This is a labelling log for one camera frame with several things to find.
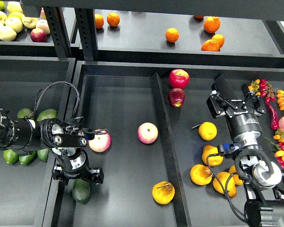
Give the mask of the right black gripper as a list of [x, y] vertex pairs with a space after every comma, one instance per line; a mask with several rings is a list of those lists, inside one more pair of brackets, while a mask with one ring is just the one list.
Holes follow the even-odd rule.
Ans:
[[217, 90], [213, 90], [206, 100], [211, 116], [216, 119], [225, 117], [231, 141], [239, 143], [244, 139], [257, 139], [262, 134], [262, 128], [257, 116], [266, 113], [261, 95], [250, 91], [247, 83], [241, 85], [244, 96], [241, 109], [245, 112], [235, 115], [239, 108], [231, 100], [224, 98]]

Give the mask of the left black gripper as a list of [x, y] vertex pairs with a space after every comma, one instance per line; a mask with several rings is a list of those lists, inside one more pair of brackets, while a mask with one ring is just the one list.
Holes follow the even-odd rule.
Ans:
[[61, 150], [59, 163], [60, 165], [54, 165], [52, 168], [54, 180], [66, 182], [69, 179], [82, 179], [93, 184], [102, 184], [104, 181], [102, 168], [90, 169], [88, 156], [84, 150], [76, 150], [71, 156], [69, 150]]

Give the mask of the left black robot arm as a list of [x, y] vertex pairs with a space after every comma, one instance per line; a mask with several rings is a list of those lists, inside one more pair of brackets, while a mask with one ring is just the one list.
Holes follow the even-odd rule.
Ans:
[[33, 112], [24, 118], [14, 118], [0, 106], [0, 150], [11, 149], [21, 156], [30, 155], [43, 148], [51, 149], [58, 161], [53, 166], [54, 180], [68, 182], [70, 179], [82, 179], [94, 184], [102, 184], [102, 168], [90, 168], [84, 148], [97, 135], [108, 134], [108, 129], [93, 131], [83, 128], [83, 118], [76, 112], [80, 102], [80, 93], [76, 91], [76, 102], [69, 121], [50, 118], [42, 121], [32, 120], [46, 91], [54, 85], [75, 86], [66, 81], [56, 81], [43, 87], [35, 98]]

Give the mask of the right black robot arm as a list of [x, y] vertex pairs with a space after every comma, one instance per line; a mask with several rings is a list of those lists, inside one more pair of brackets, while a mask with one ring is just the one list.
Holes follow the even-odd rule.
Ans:
[[231, 144], [218, 145], [218, 155], [234, 160], [243, 181], [247, 201], [241, 214], [234, 214], [250, 227], [284, 227], [284, 170], [270, 160], [258, 144], [262, 134], [258, 117], [265, 113], [260, 96], [241, 86], [238, 99], [227, 82], [216, 79], [206, 103], [213, 118], [224, 116]]

